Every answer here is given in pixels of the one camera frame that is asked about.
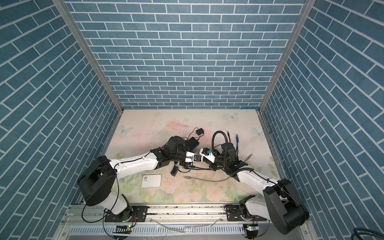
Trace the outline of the black network switch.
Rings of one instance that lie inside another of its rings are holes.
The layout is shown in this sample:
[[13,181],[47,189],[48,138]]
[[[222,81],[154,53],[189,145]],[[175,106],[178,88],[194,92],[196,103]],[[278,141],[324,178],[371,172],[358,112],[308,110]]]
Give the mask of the black network switch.
[[195,148],[197,148],[199,145],[199,142],[196,138],[191,137],[187,141],[185,141],[185,151],[192,152]]

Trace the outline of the black power adapter with cable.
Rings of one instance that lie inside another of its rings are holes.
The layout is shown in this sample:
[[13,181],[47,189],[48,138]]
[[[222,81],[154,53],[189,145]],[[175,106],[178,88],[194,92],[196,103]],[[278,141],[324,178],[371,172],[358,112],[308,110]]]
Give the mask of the black power adapter with cable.
[[[200,139],[204,135],[204,130],[202,128],[194,128],[194,130],[189,134],[187,138],[184,138],[186,141],[190,139],[191,137],[196,138],[197,140]],[[171,171],[172,176],[176,176],[178,172],[180,173],[189,173],[191,170],[203,170],[201,167],[194,166],[194,163],[186,163],[186,162],[174,162],[174,167]]]

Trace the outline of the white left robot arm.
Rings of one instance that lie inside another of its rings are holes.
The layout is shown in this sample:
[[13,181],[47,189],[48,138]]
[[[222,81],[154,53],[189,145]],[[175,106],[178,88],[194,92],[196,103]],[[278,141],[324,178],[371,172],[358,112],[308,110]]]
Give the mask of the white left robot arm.
[[164,146],[148,153],[125,159],[110,160],[100,156],[79,176],[77,183],[87,206],[101,206],[114,215],[130,211],[129,201],[113,186],[130,175],[167,166],[171,161],[184,161],[187,152],[196,148],[191,141],[174,136]]

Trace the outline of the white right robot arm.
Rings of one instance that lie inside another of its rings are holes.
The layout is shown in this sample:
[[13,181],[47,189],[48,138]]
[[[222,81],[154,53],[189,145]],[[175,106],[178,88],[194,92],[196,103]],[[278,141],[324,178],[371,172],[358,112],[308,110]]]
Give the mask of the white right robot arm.
[[301,200],[296,187],[287,179],[271,179],[241,161],[234,145],[222,144],[222,150],[212,150],[214,163],[240,183],[246,184],[262,194],[259,202],[255,197],[245,201],[246,211],[270,220],[275,228],[286,235],[296,227],[303,225],[310,217],[309,211]]

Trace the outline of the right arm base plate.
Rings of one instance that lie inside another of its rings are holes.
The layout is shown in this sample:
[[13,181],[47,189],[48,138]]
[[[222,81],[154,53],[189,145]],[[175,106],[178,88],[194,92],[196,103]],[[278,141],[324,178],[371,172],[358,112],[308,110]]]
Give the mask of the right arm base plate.
[[228,204],[224,206],[228,222],[239,222],[239,221],[267,221],[267,219],[260,216],[251,215],[245,205],[232,205]]

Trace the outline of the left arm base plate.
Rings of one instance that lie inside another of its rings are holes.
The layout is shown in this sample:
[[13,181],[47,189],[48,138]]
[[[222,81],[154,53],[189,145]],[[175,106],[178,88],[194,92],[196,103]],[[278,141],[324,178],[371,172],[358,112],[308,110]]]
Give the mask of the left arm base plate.
[[107,211],[105,222],[107,223],[141,223],[145,222],[148,206],[129,206],[126,210],[123,210],[120,214],[115,215],[111,211]]

